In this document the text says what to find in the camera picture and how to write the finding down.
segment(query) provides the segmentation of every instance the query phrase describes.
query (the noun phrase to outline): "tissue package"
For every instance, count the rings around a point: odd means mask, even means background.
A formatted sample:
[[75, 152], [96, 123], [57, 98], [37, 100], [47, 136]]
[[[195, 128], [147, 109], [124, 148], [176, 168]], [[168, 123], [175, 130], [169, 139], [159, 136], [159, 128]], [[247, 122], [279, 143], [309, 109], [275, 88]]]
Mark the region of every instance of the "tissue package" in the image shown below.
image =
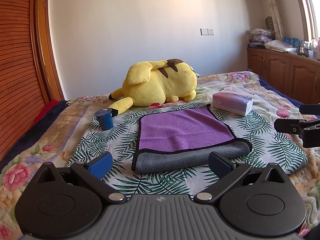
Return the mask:
[[218, 92], [212, 95], [212, 106], [234, 114], [246, 116], [252, 110], [253, 98], [229, 92]]

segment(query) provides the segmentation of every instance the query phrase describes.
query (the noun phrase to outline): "light switch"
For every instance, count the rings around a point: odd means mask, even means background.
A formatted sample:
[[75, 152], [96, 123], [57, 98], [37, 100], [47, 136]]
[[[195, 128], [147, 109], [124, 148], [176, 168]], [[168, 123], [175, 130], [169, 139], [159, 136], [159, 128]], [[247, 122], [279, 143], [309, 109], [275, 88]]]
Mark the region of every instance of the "light switch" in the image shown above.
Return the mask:
[[202, 28], [200, 29], [201, 35], [208, 35], [208, 29], [207, 28]]

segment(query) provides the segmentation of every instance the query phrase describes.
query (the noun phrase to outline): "cabinet door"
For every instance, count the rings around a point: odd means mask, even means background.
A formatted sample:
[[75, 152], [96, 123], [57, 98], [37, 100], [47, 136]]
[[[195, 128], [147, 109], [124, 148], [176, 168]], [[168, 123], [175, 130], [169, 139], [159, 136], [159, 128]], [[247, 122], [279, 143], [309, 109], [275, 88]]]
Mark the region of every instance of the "cabinet door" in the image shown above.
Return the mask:
[[290, 59], [292, 98], [304, 104], [318, 103], [319, 67], [301, 60]]
[[290, 71], [290, 58], [267, 53], [266, 69], [268, 83], [278, 91], [287, 94]]
[[265, 52], [248, 50], [248, 69], [252, 72], [263, 77], [265, 61]]

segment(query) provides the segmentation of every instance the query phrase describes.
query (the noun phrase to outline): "pikachu plush toy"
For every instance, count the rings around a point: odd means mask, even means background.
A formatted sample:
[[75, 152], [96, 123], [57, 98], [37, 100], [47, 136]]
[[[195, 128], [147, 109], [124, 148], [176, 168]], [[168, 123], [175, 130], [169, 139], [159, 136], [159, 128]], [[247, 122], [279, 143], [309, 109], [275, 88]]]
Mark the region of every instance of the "pikachu plush toy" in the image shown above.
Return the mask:
[[138, 62], [129, 68], [122, 88], [109, 96], [111, 100], [124, 98], [109, 108], [116, 116], [131, 106], [171, 103], [179, 98], [189, 102], [196, 97], [196, 86], [196, 73], [180, 59]]

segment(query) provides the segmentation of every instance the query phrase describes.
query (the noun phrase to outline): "blue cup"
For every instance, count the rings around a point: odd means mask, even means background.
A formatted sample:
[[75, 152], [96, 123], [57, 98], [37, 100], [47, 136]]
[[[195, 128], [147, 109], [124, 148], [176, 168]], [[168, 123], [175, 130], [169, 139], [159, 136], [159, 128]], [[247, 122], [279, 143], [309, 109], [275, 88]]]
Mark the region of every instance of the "blue cup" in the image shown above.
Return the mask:
[[94, 113], [102, 130], [110, 130], [113, 127], [111, 108], [98, 110]]

